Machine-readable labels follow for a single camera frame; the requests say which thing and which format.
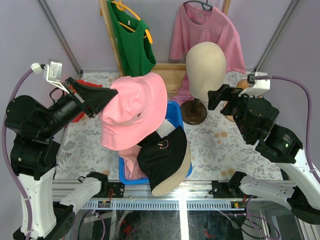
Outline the pink bucket hat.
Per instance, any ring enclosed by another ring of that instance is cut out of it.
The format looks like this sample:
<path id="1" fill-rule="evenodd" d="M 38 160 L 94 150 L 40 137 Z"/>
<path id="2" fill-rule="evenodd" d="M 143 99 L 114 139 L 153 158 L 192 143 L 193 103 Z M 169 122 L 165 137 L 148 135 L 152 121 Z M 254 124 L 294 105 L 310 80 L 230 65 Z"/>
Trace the pink bucket hat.
<path id="1" fill-rule="evenodd" d="M 118 94 L 99 113 L 101 145 L 113 151 L 141 142 L 163 123 L 167 112 L 167 89 L 162 77 L 124 76 L 110 87 Z"/>

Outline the beige mannequin head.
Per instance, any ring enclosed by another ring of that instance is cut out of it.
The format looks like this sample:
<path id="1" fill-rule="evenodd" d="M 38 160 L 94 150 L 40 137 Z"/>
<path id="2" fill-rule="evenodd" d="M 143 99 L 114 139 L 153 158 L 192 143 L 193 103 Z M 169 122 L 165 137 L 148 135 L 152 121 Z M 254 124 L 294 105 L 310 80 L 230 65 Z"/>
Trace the beige mannequin head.
<path id="1" fill-rule="evenodd" d="M 208 91 L 217 91 L 224 83 L 226 74 L 224 52 L 213 42 L 201 42 L 188 51 L 185 64 L 190 95 L 207 102 Z"/>

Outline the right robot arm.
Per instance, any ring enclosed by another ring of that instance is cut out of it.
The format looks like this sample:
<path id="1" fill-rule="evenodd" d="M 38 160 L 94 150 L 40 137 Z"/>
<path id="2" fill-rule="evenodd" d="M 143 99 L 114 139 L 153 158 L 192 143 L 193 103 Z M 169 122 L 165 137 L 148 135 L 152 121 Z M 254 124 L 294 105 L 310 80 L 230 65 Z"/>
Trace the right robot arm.
<path id="1" fill-rule="evenodd" d="M 249 97 L 242 89 L 223 84 L 208 91 L 208 109 L 215 110 L 221 101 L 227 104 L 220 111 L 232 116 L 247 145 L 255 146 L 261 156 L 283 170 L 295 186 L 256 179 L 236 171 L 228 181 L 233 197 L 242 194 L 267 199 L 289 209 L 300 220 L 320 223 L 320 184 L 311 172 L 302 142 L 288 128 L 276 124 L 279 110 L 264 98 Z"/>

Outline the black bucket hat beige brim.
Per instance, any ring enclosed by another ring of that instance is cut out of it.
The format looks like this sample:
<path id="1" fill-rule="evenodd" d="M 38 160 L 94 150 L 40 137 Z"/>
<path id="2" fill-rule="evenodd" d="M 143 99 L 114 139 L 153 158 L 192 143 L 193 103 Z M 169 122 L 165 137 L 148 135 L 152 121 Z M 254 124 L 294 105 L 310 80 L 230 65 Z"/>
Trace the black bucket hat beige brim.
<path id="1" fill-rule="evenodd" d="M 169 193 L 187 177 L 191 167 L 191 150 L 182 126 L 164 137 L 155 131 L 137 145 L 140 148 L 137 162 L 149 179 L 152 195 Z"/>

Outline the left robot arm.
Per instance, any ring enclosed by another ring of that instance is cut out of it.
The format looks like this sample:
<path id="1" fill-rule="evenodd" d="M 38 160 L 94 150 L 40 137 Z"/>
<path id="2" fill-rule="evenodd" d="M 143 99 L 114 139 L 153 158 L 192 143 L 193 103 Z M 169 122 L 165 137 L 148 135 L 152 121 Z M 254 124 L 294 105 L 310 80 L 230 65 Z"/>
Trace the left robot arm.
<path id="1" fill-rule="evenodd" d="M 84 85 L 73 78 L 63 84 L 64 95 L 51 107 L 33 97 L 10 100 L 4 128 L 15 132 L 10 160 L 22 193 L 22 224 L 15 240 L 59 240 L 71 229 L 78 211 L 94 196 L 105 197 L 108 177 L 90 172 L 83 182 L 60 201 L 53 200 L 52 186 L 60 144 L 54 136 L 81 113 L 93 118 L 118 94 L 116 89 Z"/>

